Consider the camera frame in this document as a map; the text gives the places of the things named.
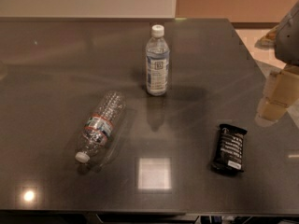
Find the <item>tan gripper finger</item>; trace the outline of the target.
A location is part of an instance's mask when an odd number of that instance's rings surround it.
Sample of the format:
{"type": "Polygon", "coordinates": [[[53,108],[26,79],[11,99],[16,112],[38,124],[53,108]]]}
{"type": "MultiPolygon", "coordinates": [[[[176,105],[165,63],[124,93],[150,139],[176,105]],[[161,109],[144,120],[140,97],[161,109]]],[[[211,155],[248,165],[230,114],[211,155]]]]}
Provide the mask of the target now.
{"type": "Polygon", "coordinates": [[[278,26],[273,27],[266,35],[260,39],[260,44],[265,47],[273,47],[276,43],[278,26]]]}
{"type": "Polygon", "coordinates": [[[299,99],[299,66],[287,64],[279,72],[271,71],[257,107],[257,119],[278,121],[299,99]]]}

